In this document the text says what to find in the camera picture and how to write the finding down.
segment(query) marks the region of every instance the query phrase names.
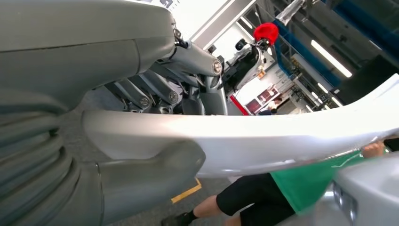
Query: hand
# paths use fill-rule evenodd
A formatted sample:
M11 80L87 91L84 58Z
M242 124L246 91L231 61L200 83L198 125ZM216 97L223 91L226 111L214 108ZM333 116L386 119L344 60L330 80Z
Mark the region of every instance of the hand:
M362 149L364 158L374 158L382 156L384 154L385 145L384 141L378 141L376 143L369 144Z

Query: yellow floor marking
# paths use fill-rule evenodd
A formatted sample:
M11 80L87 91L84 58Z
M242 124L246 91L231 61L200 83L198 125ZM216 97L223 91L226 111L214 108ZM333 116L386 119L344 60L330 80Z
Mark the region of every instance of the yellow floor marking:
M181 193L180 195L172 198L171 200L172 200L173 204L175 204L176 202L184 199L185 197L189 196L190 194L197 192L198 190L200 190L202 188L202 185L201 185L200 181L197 178L195 178L195 180L197 181L197 186L195 186L195 187L193 187L193 188Z

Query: black shorts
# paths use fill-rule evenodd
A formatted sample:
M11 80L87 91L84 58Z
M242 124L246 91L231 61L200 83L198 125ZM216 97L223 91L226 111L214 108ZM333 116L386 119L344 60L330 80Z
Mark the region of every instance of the black shorts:
M269 173L239 178L216 202L229 216L253 203L240 213L243 226L274 226L295 214Z

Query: person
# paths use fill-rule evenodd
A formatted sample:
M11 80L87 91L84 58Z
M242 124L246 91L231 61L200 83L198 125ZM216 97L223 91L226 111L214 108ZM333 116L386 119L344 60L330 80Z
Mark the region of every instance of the person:
M226 226L274 226L311 207L323 195L335 172L342 167L381 156L384 143L322 162L260 175L244 176L220 194L210 196L192 211L162 220L162 226L188 226L198 218L219 214L233 216Z
M283 99L281 97L276 97L273 101L267 104L266 107L264 107L264 110L271 110L271 109L277 109L279 104L283 102Z
M277 114L277 109L273 108L271 110L260 111L258 115L275 115Z

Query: concrete floor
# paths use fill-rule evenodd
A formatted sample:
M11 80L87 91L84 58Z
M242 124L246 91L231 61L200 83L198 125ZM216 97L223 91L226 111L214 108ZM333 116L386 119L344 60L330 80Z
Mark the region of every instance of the concrete floor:
M79 106L72 112L63 116L60 133L65 140L65 147L79 161L106 161L109 158L97 150L87 138L80 127L80 116L84 110L115 110L121 111L121 102L117 100L107 89L99 88L88 92ZM142 212L128 219L112 224L113 226L160 226L160 221L169 216L192 210L197 204L210 195L218 194L225 189L230 181L227 178L200 179L202 188L196 193L172 204L168 201L161 203L151 210ZM223 225L227 216L218 216L209 219L198 219L193 226L217 226Z

